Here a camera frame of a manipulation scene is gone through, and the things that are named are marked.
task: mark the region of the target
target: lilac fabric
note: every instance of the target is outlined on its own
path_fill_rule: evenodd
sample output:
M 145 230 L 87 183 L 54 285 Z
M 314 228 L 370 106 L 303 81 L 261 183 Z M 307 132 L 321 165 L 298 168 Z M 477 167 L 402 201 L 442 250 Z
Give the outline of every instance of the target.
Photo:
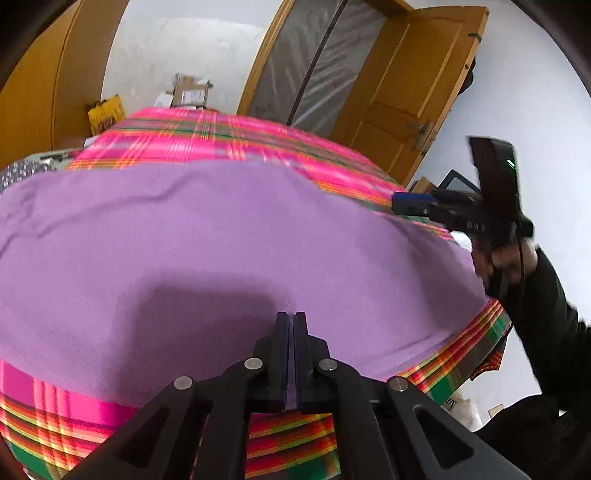
M 0 358 L 122 404 L 221 374 L 279 311 L 384 379 L 486 303 L 454 243 L 269 164 L 44 173 L 0 225 Z

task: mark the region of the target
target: metal screw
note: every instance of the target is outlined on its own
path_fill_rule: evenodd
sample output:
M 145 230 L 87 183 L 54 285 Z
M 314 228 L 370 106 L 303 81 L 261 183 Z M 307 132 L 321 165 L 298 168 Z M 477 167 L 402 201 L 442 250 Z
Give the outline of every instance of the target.
M 186 390 L 191 388 L 193 385 L 193 379 L 191 377 L 178 377 L 174 381 L 174 388 L 177 390 Z
M 325 372 L 332 372 L 333 370 L 336 370 L 338 363 L 336 360 L 333 360 L 332 358 L 325 358 L 324 360 L 320 361 L 318 366 Z
M 258 370 L 262 367 L 262 360 L 253 356 L 244 362 L 244 366 L 249 370 Z
M 397 392 L 403 392 L 408 388 L 408 381 L 402 377 L 394 377 L 388 382 L 389 387 Z

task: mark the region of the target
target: wire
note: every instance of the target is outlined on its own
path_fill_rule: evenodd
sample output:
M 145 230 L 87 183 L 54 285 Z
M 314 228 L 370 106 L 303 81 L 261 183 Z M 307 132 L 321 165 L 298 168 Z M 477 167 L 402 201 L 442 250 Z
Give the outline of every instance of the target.
M 517 318 L 515 321 L 521 320 L 521 311 L 523 310 L 523 298 L 525 296 L 525 265 L 523 262 L 523 247 L 521 246 L 521 239 L 517 241 L 519 246 L 519 266 L 521 269 L 521 287 L 519 289 L 519 299 L 517 301 Z

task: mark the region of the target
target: black sleeve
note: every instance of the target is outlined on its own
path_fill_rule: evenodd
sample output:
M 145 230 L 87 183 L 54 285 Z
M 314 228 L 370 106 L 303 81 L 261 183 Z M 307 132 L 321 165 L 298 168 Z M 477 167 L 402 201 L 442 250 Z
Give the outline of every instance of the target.
M 502 305 L 511 317 L 542 392 L 568 410 L 591 385 L 591 329 L 579 321 L 564 296 L 552 264 L 538 250 L 538 266 L 521 286 L 511 287 Z

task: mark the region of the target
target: white wall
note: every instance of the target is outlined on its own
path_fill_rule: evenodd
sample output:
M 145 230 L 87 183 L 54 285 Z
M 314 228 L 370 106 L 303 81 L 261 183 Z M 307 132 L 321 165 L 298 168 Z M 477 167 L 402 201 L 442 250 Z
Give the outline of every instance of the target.
M 209 79 L 207 105 L 236 113 L 246 79 L 281 0 L 130 0 L 117 30 L 103 98 L 129 115 L 171 90 L 174 74 Z
M 410 0 L 415 8 L 451 0 Z M 591 319 L 591 98 L 550 36 L 509 0 L 491 15 L 476 58 L 474 84 L 454 104 L 415 175 L 435 184 L 451 169 L 475 181 L 467 135 L 508 140 L 517 150 L 523 210 L 554 264 L 569 300 Z M 539 392 L 517 336 L 499 372 L 468 382 L 464 396 L 482 413 Z

